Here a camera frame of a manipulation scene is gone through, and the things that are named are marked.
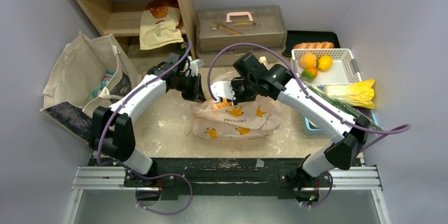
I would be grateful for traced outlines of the translucent banana print plastic bag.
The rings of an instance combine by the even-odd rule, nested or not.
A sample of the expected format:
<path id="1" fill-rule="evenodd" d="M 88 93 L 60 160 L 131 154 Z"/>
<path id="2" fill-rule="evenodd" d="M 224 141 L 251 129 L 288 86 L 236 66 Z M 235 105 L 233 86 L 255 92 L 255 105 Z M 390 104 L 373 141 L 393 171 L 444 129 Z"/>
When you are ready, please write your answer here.
<path id="1" fill-rule="evenodd" d="M 280 104 L 263 96 L 222 109 L 213 109 L 209 99 L 191 105 L 190 111 L 193 135 L 206 140 L 266 139 L 283 121 Z"/>

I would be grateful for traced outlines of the orange fruit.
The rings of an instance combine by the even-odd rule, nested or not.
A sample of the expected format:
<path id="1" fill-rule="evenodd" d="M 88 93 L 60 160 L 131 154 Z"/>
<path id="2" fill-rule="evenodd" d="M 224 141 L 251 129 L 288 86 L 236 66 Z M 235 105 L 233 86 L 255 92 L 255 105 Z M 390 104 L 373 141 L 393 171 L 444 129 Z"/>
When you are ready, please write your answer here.
<path id="1" fill-rule="evenodd" d="M 316 68 L 317 57 L 313 53 L 308 52 L 299 58 L 298 63 L 303 69 Z"/>

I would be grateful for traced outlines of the beige canvas tote bag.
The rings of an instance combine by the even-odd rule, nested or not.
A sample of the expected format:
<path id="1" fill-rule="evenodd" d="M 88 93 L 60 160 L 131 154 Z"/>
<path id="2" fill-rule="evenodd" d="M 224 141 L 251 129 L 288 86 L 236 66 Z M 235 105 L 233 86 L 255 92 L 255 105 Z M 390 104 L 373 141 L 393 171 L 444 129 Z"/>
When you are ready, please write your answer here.
<path id="1" fill-rule="evenodd" d="M 106 70 L 115 74 L 97 98 Z M 90 39 L 80 33 L 66 45 L 44 90 L 41 112 L 82 141 L 88 141 L 94 110 L 127 95 L 142 77 L 114 35 Z"/>

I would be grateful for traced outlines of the green onion bundle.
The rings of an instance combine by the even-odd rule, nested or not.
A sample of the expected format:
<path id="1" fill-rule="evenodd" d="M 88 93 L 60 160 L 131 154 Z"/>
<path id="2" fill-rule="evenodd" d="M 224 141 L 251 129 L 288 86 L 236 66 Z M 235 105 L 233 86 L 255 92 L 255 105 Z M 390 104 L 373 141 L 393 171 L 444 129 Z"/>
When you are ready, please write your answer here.
<path id="1" fill-rule="evenodd" d="M 335 85 L 335 84 L 317 85 L 317 84 L 305 83 L 305 86 L 309 89 L 309 91 L 313 91 L 314 93 L 316 93 L 317 95 L 322 97 L 324 100 L 326 100 L 333 106 L 337 107 L 339 110 L 341 110 L 347 114 L 350 114 L 350 115 L 354 116 L 355 118 L 360 117 L 360 115 L 364 115 L 365 117 L 367 117 L 370 120 L 370 125 L 369 125 L 370 129 L 383 130 L 378 125 L 375 115 L 369 108 L 353 106 L 346 102 L 342 102 L 339 99 L 336 99 L 336 97 L 331 97 L 329 94 L 326 93 L 326 90 L 329 87 L 342 87 L 342 86 L 346 86 L 346 85 L 347 84 L 345 84 L 345 85 Z"/>

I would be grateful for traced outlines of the yellow leaf napa cabbage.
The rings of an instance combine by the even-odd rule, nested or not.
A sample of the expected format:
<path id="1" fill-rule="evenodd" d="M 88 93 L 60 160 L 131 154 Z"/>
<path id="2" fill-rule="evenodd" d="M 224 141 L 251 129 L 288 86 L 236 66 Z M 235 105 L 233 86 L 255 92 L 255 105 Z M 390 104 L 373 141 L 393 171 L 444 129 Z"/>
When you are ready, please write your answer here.
<path id="1" fill-rule="evenodd" d="M 345 104 L 375 109 L 373 98 L 375 90 L 373 86 L 375 79 L 359 81 L 348 85 L 326 85 L 324 92 L 331 98 L 334 98 Z"/>

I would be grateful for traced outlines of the orange corn cob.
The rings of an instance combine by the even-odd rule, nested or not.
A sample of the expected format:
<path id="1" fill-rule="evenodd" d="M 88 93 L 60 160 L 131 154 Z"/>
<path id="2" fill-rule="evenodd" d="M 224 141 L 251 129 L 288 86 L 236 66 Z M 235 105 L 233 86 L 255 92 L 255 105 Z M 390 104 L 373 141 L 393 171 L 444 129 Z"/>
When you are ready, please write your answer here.
<path id="1" fill-rule="evenodd" d="M 213 109 L 222 109 L 222 108 L 232 107 L 232 106 L 233 106 L 232 100 L 228 100 L 228 99 L 222 99 L 222 101 L 213 103 Z"/>

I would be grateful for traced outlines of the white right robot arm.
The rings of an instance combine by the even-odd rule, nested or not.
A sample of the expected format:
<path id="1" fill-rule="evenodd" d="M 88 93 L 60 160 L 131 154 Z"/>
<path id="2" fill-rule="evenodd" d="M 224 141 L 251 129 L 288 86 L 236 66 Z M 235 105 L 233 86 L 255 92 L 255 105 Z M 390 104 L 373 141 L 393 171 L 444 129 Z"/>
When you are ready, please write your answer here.
<path id="1" fill-rule="evenodd" d="M 370 120 L 366 116 L 340 110 L 297 82 L 298 76 L 290 68 L 275 64 L 267 69 L 252 53 L 239 58 L 233 67 L 240 75 L 235 86 L 237 99 L 270 97 L 293 108 L 329 136 L 332 143 L 307 157 L 297 170 L 300 184 L 310 185 L 330 169 L 348 170 L 352 166 L 367 139 L 365 129 Z"/>

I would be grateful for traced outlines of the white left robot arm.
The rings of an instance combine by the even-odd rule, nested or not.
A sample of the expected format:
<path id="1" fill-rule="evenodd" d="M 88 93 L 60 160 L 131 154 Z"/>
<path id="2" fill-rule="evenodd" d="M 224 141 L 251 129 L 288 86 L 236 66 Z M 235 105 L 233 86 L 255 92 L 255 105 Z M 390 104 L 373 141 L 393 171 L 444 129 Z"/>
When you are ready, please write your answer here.
<path id="1" fill-rule="evenodd" d="M 174 89 L 187 101 L 204 102 L 199 68 L 203 60 L 188 53 L 170 53 L 165 62 L 150 68 L 143 80 L 125 97 L 110 105 L 99 106 L 92 116 L 89 146 L 137 172 L 143 186 L 157 181 L 154 161 L 136 148 L 133 123 L 160 96 Z"/>

